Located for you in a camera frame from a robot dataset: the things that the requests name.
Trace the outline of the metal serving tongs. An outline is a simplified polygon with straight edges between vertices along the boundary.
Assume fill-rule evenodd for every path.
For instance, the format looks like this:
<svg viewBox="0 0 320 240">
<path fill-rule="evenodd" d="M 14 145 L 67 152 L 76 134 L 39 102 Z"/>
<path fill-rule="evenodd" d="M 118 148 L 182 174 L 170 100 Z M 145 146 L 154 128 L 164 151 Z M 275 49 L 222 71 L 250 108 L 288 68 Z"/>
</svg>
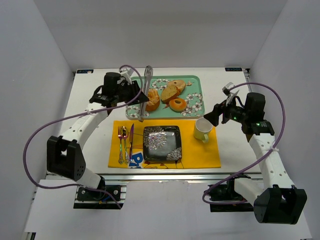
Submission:
<svg viewBox="0 0 320 240">
<path fill-rule="evenodd" d="M 143 84 L 143 93 L 148 96 L 148 92 L 149 92 L 149 88 L 150 88 L 150 83 L 153 77 L 153 68 L 150 65 L 147 65 L 145 67 L 145 71 L 144 71 L 144 84 Z M 140 104 L 140 112 L 139 112 L 139 118 L 138 120 L 140 122 L 144 121 L 144 113 L 146 110 L 146 103 L 149 100 L 147 100 L 146 102 L 143 102 Z"/>
</svg>

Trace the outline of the brown bread slice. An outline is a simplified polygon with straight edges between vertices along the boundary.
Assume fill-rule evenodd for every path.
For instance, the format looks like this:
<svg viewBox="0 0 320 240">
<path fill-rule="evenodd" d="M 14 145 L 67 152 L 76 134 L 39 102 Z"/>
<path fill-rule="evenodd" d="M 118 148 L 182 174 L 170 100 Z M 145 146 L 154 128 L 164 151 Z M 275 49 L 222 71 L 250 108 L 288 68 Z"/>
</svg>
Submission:
<svg viewBox="0 0 320 240">
<path fill-rule="evenodd" d="M 175 85 L 168 85 L 163 89 L 160 99 L 164 104 L 167 104 L 169 101 L 175 99 L 180 94 L 180 90 Z"/>
</svg>

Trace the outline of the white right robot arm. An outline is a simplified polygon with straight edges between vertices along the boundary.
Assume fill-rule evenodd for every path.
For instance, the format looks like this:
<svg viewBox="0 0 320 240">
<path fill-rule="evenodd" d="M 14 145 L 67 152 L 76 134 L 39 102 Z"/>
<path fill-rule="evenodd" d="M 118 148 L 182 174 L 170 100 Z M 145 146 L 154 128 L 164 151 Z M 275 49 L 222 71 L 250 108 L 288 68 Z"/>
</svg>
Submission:
<svg viewBox="0 0 320 240">
<path fill-rule="evenodd" d="M 287 174 L 276 147 L 275 132 L 264 119 L 265 96 L 250 92 L 244 106 L 228 98 L 216 104 L 212 112 L 204 115 L 213 126 L 229 120 L 241 124 L 241 130 L 252 148 L 260 168 L 263 187 L 244 173 L 230 177 L 226 184 L 204 193 L 212 208 L 227 205 L 251 205 L 256 220 L 264 224 L 295 225 L 307 201 L 304 189 L 299 189 Z"/>
</svg>

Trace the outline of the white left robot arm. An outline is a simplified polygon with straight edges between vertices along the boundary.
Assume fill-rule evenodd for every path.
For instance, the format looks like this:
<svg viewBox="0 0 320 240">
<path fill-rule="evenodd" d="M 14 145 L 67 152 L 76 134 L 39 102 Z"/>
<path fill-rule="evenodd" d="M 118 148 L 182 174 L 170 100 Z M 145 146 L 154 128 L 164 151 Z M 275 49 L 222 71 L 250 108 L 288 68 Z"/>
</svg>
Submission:
<svg viewBox="0 0 320 240">
<path fill-rule="evenodd" d="M 46 167 L 49 172 L 90 189 L 104 189 L 104 178 L 87 168 L 82 150 L 95 129 L 119 103 L 134 105 L 149 100 L 131 75 L 130 70 L 107 72 L 83 115 L 62 135 L 48 139 Z"/>
</svg>

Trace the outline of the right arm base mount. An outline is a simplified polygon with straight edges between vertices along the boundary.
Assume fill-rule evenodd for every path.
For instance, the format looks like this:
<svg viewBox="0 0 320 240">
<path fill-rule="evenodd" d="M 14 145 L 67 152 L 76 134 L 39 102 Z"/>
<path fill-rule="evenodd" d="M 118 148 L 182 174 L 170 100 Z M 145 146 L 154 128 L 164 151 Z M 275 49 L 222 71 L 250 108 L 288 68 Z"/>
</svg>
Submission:
<svg viewBox="0 0 320 240">
<path fill-rule="evenodd" d="M 243 201 L 244 198 L 232 190 L 228 184 L 221 184 L 211 190 L 208 194 L 209 200 L 212 202 L 237 202 Z M 211 204 L 211 213 L 240 213 L 240 212 L 253 212 L 253 207 L 249 203 L 241 204 Z"/>
</svg>

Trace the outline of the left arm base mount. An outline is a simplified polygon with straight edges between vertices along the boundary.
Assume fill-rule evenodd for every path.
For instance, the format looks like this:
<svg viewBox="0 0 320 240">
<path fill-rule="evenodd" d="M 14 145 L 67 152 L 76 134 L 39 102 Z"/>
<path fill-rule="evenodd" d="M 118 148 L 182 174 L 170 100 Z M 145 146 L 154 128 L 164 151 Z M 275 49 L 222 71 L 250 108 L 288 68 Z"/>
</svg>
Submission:
<svg viewBox="0 0 320 240">
<path fill-rule="evenodd" d="M 117 203 L 106 193 L 88 190 L 78 187 L 73 203 L 74 209 L 81 210 L 120 210 L 126 199 L 127 182 L 106 181 L 105 191 L 115 199 Z"/>
</svg>

